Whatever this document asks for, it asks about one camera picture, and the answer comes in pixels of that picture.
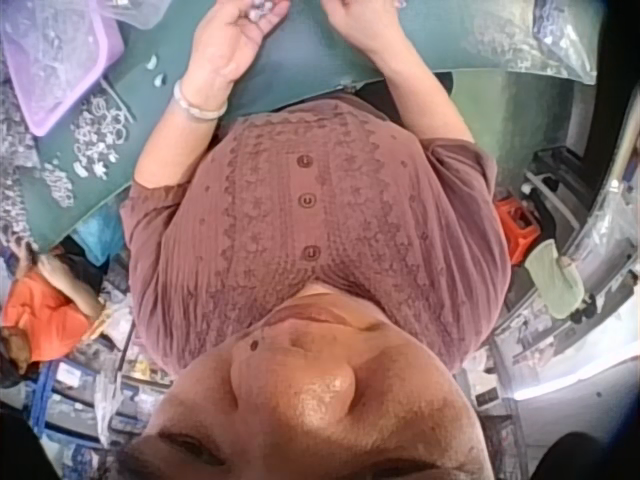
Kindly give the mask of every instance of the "light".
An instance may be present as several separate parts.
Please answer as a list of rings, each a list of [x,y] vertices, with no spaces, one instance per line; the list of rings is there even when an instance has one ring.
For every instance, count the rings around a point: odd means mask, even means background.
[[[624,362],[633,357],[640,355],[640,341],[635,341],[626,347],[621,348],[617,352],[607,355],[603,358],[591,362],[586,367],[581,368],[576,373],[561,377],[556,380],[552,380],[542,385],[536,385],[535,387],[525,388],[518,390],[513,398],[516,400],[528,400],[530,398],[539,397],[540,395],[546,395],[547,393],[555,392],[561,388],[568,387],[574,383],[578,383],[580,380],[586,380],[588,378],[604,372],[605,370]]]

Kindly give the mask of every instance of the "eye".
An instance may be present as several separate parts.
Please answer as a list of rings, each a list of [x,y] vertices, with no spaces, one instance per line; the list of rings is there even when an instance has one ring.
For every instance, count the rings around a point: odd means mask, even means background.
[[[196,458],[202,463],[206,463],[207,465],[214,467],[222,467],[225,465],[224,460],[222,460],[218,455],[212,453],[200,440],[190,435],[164,432],[159,433],[158,437],[177,450]]]

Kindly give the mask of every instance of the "hand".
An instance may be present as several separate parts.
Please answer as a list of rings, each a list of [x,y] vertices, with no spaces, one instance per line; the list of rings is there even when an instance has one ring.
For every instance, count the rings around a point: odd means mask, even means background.
[[[38,270],[53,287],[69,296],[75,288],[76,279],[64,263],[53,255],[40,255],[38,258]]]
[[[31,258],[27,249],[27,241],[20,235],[12,233],[11,240],[9,241],[9,248],[13,254],[18,257],[20,263],[31,264]]]
[[[262,41],[289,12],[289,0],[274,0],[257,23],[247,14],[253,0],[218,0],[196,29],[189,67],[182,79],[185,98],[204,110],[218,110],[233,84],[249,69]]]
[[[322,0],[322,6],[333,28],[376,64],[408,44],[395,0]]]

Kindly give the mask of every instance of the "nose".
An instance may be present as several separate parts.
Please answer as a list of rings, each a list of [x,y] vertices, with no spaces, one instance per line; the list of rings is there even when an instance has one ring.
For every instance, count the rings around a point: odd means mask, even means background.
[[[256,345],[234,355],[231,383],[238,411],[260,431],[330,427],[349,412],[353,369],[343,360],[281,345]]]

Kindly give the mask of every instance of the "jewelry piece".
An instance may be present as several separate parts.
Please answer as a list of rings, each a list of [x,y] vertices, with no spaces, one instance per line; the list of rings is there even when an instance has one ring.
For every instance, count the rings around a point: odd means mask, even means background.
[[[178,105],[180,105],[184,110],[187,111],[187,113],[189,115],[191,115],[194,118],[197,118],[198,120],[206,120],[206,121],[209,121],[209,122],[211,122],[213,120],[217,120],[220,117],[222,117],[226,113],[227,107],[229,106],[227,101],[225,101],[224,105],[222,106],[222,108],[220,110],[207,111],[207,110],[201,110],[198,107],[195,107],[195,106],[191,105],[182,96],[182,89],[180,87],[180,80],[178,80],[176,82],[176,85],[173,87],[173,98],[178,103]]]

